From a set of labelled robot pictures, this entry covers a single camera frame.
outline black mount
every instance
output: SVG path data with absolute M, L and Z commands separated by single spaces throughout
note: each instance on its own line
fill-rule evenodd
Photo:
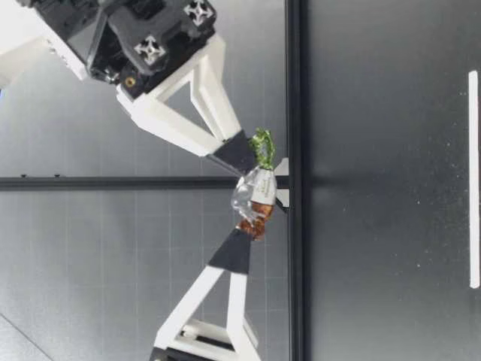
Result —
M 216 11 L 208 0 L 17 2 L 38 12 L 85 63 L 90 77 L 121 84 L 132 99 L 159 85 L 215 33 Z M 76 35 L 88 37 L 86 55 L 69 43 Z

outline gray table surface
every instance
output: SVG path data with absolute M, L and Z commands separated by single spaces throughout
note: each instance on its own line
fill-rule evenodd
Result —
M 311 0 L 306 16 L 306 359 L 479 359 L 467 73 L 481 3 Z

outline metal screw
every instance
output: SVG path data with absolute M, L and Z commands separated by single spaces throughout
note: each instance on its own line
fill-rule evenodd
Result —
M 135 79 L 133 77 L 126 78 L 126 86 L 132 88 L 135 85 Z

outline black metal rail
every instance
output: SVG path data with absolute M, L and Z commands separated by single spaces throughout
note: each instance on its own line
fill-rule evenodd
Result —
M 72 190 L 214 190 L 234 189 L 236 177 L 0 177 L 0 192 Z M 280 189 L 287 176 L 277 177 Z
M 302 0 L 286 0 L 286 98 L 287 144 L 290 174 L 289 207 L 289 310 L 290 360 L 302 361 L 304 355 L 304 239 L 303 175 L 305 129 L 302 100 Z

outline green wrapper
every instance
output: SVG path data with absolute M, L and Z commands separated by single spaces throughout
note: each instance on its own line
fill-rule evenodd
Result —
M 267 129 L 257 128 L 256 134 L 249 140 L 249 144 L 256 154 L 259 167 L 274 170 L 274 155 L 276 147 L 272 140 L 271 132 Z

